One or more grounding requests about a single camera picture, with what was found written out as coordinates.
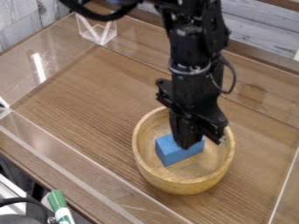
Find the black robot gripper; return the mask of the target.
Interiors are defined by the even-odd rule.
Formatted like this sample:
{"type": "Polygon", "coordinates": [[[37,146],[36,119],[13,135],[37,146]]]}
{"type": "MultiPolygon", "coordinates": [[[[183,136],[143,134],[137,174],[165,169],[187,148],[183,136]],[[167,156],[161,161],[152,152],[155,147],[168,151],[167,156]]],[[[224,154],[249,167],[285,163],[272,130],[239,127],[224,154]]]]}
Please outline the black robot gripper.
{"type": "Polygon", "coordinates": [[[225,141],[228,118],[219,106],[223,65],[204,68],[169,66],[172,78],[157,79],[157,101],[169,109],[176,144],[188,150],[205,136],[216,145],[225,141]]]}

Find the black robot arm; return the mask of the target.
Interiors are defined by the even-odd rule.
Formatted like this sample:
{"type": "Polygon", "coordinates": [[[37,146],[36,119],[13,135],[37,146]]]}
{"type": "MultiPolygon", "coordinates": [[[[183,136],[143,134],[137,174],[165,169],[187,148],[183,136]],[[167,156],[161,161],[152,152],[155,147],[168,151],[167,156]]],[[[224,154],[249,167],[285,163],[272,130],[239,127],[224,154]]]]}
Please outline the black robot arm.
{"type": "Polygon", "coordinates": [[[229,43],[229,29],[221,14],[221,0],[108,0],[113,12],[100,14],[77,0],[58,0],[81,16],[109,22],[122,18],[141,2],[153,4],[169,40],[168,69],[172,78],[159,79],[156,100],[168,108],[173,141],[189,149],[204,137],[215,144],[229,126],[219,97],[233,89],[223,87],[224,70],[233,66],[221,52],[229,43]]]}

